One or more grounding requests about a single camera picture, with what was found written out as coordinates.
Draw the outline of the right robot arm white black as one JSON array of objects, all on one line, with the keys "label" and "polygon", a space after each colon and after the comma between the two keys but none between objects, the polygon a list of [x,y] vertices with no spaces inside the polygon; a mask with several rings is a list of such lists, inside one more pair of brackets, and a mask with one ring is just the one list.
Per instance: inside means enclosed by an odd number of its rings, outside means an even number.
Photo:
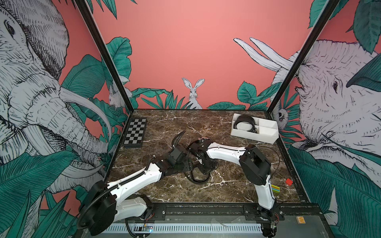
[{"label": "right robot arm white black", "polygon": [[190,144],[188,151],[197,158],[197,167],[204,175],[218,167],[218,160],[241,166],[247,180],[255,185],[259,206],[273,209],[275,197],[270,182],[271,163],[255,145],[233,147],[202,138]]}]

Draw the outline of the long black belt s-curved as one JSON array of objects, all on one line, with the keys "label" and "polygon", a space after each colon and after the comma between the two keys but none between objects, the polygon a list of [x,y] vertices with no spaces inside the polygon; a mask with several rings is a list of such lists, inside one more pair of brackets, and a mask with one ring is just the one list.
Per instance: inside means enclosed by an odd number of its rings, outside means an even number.
[{"label": "long black belt s-curved", "polygon": [[257,129],[256,129],[256,123],[255,123],[255,120],[253,117],[250,117],[248,115],[240,115],[234,122],[233,124],[233,129],[236,129],[237,130],[237,125],[239,123],[249,123],[252,128],[248,131],[248,132],[253,132],[253,133],[256,133],[257,132]]}]

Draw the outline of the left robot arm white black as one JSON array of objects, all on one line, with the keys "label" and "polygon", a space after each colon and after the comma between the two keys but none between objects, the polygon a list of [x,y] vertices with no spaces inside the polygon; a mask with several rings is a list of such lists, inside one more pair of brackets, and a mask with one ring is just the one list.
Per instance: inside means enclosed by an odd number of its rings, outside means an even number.
[{"label": "left robot arm white black", "polygon": [[146,167],[130,176],[111,183],[98,181],[80,206],[76,228],[88,229],[95,236],[115,221],[140,217],[148,208],[149,201],[141,197],[128,200],[128,197],[164,177],[188,172],[192,168],[189,150],[177,145],[168,153],[152,158]]}]

